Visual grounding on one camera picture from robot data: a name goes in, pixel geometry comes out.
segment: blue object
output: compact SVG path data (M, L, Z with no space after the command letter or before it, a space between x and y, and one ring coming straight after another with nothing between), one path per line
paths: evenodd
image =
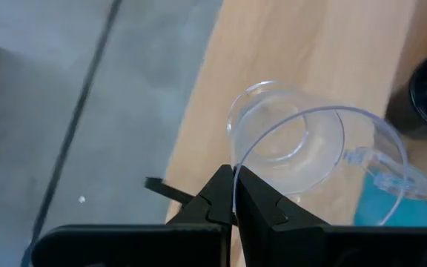
M374 178L367 174L363 192L355 211L355 225L377 225L397 201L397 196L374 185ZM427 201L403 197L397 210L385 225L427 226Z

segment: clear plastic cup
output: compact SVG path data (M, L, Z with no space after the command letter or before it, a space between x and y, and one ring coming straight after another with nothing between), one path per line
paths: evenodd
M244 165L298 205L334 225L352 225L365 182L405 195L408 161L381 118L280 82L261 82L233 103L227 132L232 165ZM398 178L390 185L383 177Z

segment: wooden tabletop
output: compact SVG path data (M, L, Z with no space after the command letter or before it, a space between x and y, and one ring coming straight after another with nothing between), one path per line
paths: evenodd
M166 183L196 194L230 162L228 109L257 82L291 82L382 116L426 56L427 0L224 0ZM177 211L172 203L168 218ZM244 264L236 233L232 250L232 265Z

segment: concrete floor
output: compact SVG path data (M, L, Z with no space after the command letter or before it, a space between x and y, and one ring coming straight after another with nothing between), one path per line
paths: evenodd
M144 178L165 173L220 5L124 0L90 79L112 1L0 0L0 266L20 263L57 169L42 233L164 221Z

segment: black cup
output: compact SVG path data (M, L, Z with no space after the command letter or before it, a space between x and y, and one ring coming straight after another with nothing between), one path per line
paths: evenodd
M427 59L414 70L408 87L390 98L385 117L403 135L427 139Z

